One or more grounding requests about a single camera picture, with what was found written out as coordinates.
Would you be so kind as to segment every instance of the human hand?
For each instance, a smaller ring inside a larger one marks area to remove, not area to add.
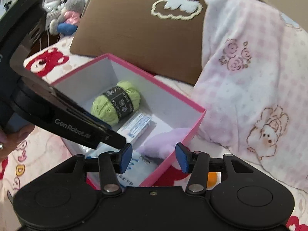
[[[13,152],[18,144],[28,137],[28,135],[34,130],[34,127],[33,124],[28,124],[18,132],[9,135],[6,135],[2,130],[0,130],[0,142],[3,144],[3,149],[0,149],[0,162]]]

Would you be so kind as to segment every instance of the gray plush toy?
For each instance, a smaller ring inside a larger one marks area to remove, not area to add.
[[[65,7],[61,10],[61,15],[50,23],[50,34],[72,35],[77,30],[84,6],[84,0],[67,0]]]

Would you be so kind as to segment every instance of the pink box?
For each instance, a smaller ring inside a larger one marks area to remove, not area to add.
[[[101,55],[73,70],[53,83],[53,86],[90,111],[94,99],[114,87],[119,81],[130,81],[141,95],[140,109],[152,115],[152,126],[133,145],[138,148],[148,138],[168,132],[174,128],[190,128],[182,140],[188,145],[196,134],[206,110],[149,73],[112,55]],[[113,130],[118,130],[127,119],[123,119]],[[63,139],[72,155],[83,153],[79,144]],[[152,186],[175,161],[173,152],[146,178],[140,186]],[[99,188],[97,174],[88,174],[91,183]]]

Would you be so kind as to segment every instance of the white cable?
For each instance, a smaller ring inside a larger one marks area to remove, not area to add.
[[[49,47],[49,32],[48,32],[48,30],[46,30],[47,31],[47,46]]]

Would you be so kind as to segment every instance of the brown pillow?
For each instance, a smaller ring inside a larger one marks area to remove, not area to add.
[[[153,16],[156,1],[91,0],[70,51],[86,56],[112,53],[146,71],[195,84],[201,73],[204,0],[199,0],[201,13],[188,21]],[[186,14],[165,10],[164,5],[159,3],[156,11]]]

